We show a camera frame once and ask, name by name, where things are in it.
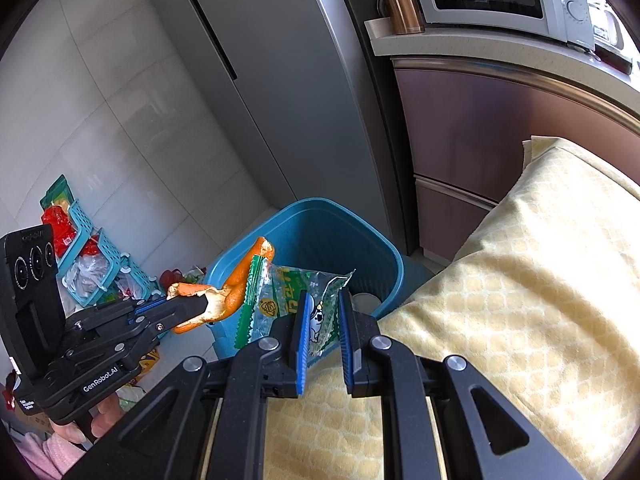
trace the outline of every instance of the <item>countertop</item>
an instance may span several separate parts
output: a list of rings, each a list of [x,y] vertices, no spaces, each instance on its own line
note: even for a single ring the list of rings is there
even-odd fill
[[[393,34],[389,18],[366,22],[376,56],[456,56],[511,63],[592,89],[640,118],[640,77],[625,75],[597,57],[532,36],[476,28],[433,27]]]

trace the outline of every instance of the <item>pink cabinet door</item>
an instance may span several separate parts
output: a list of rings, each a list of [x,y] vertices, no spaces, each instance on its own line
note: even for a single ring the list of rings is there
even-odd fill
[[[488,211],[433,189],[416,186],[416,191],[420,246],[445,260],[453,260]]]
[[[482,75],[396,69],[414,172],[499,202],[522,173],[522,141],[564,137],[640,182],[640,138],[586,106]]]

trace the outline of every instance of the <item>blue gripper pad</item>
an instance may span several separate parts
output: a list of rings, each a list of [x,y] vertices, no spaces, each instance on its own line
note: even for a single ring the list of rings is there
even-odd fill
[[[351,336],[349,333],[348,316],[353,315],[348,295],[340,294],[338,298],[338,321],[340,323],[340,354],[342,355],[342,373],[347,393],[353,392],[353,353],[351,352]]]
[[[298,306],[298,313],[296,316],[302,314],[302,328],[300,332],[300,342],[298,343],[298,362],[296,369],[296,389],[299,395],[305,391],[306,382],[306,361],[309,354],[309,337],[311,336],[311,312],[314,308],[314,300],[310,294],[305,294],[305,302],[300,310]]]

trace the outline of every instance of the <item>refrigerator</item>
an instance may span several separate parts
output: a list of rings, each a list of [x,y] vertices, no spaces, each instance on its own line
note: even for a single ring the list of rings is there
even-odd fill
[[[364,22],[378,0],[151,0],[223,130],[277,207],[321,196],[401,253],[417,248],[393,67]]]

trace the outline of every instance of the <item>gray refrigerator door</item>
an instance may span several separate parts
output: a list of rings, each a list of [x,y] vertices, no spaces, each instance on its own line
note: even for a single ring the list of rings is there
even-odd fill
[[[280,208],[295,202],[198,9],[191,0],[151,1],[205,101],[265,198]]]
[[[392,157],[344,0],[197,0],[297,198],[323,196],[404,247]]]

